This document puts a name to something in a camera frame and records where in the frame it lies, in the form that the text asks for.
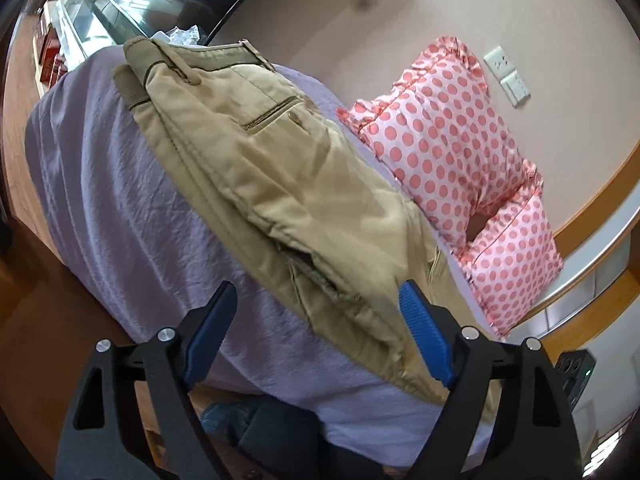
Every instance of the elastic waistband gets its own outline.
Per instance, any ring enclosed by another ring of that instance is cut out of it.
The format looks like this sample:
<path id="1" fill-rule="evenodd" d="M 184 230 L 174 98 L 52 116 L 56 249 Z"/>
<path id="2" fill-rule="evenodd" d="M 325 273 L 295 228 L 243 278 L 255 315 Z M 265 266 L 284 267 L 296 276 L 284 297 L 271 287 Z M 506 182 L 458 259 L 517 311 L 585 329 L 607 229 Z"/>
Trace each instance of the elastic waistband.
<path id="1" fill-rule="evenodd" d="M 189 67 L 199 68 L 206 72 L 213 72 L 238 64 L 257 64 L 275 72 L 273 65 L 264 59 L 247 40 L 242 40 L 235 44 L 206 48 L 163 45 L 163 49 L 169 49 L 182 58 Z M 171 68 L 176 68 L 175 63 L 153 41 L 141 36 L 133 38 L 124 44 L 124 54 L 131 69 L 138 76 L 143 86 L 146 84 L 149 71 L 155 65 L 165 63 Z"/>

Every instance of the light switch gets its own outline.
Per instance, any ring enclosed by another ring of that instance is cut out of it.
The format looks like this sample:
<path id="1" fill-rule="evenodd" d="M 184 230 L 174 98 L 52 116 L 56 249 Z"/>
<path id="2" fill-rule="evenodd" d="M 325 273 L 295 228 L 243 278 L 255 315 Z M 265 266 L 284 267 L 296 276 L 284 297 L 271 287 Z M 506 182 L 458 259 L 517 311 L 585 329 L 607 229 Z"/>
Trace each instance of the light switch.
<path id="1" fill-rule="evenodd" d="M 518 106 L 521 102 L 523 102 L 527 97 L 531 94 L 529 89 L 524 84 L 524 81 L 520 77 L 520 74 L 517 70 L 514 70 L 513 73 L 509 74 L 502 81 L 500 81 L 502 88 L 507 93 L 509 97 L 509 101 L 513 106 Z"/>
<path id="2" fill-rule="evenodd" d="M 498 81 L 504 79 L 511 72 L 516 70 L 515 65 L 509 59 L 505 51 L 501 46 L 494 48 L 486 56 L 484 56 L 484 62 L 491 70 L 491 73 L 495 75 Z"/>

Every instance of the pillow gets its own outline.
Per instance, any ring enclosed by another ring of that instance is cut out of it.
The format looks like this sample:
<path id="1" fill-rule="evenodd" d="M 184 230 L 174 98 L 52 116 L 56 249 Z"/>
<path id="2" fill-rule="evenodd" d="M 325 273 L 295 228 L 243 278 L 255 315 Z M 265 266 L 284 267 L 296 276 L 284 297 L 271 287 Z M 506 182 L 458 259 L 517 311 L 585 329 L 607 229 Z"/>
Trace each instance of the pillow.
<path id="1" fill-rule="evenodd" d="M 489 323 L 506 335 L 562 270 L 542 204 L 543 181 L 526 161 L 527 181 L 491 218 L 460 259 Z"/>
<path id="2" fill-rule="evenodd" d="M 402 182 L 454 254 L 469 217 L 489 217 L 524 183 L 523 159 L 487 95 L 478 59 L 442 37 L 394 83 L 338 117 Z"/>

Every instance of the tiled floor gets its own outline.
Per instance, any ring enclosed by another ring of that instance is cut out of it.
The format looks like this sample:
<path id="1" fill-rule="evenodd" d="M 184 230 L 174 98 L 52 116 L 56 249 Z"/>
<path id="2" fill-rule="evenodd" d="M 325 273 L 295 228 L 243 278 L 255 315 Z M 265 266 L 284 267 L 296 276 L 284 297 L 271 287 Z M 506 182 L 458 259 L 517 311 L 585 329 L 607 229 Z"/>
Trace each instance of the tiled floor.
<path id="1" fill-rule="evenodd" d="M 57 254 L 31 182 L 24 155 L 24 127 L 40 99 L 34 82 L 33 34 L 36 16 L 23 16 L 14 42 L 6 76 L 2 124 L 2 156 L 11 213 Z"/>

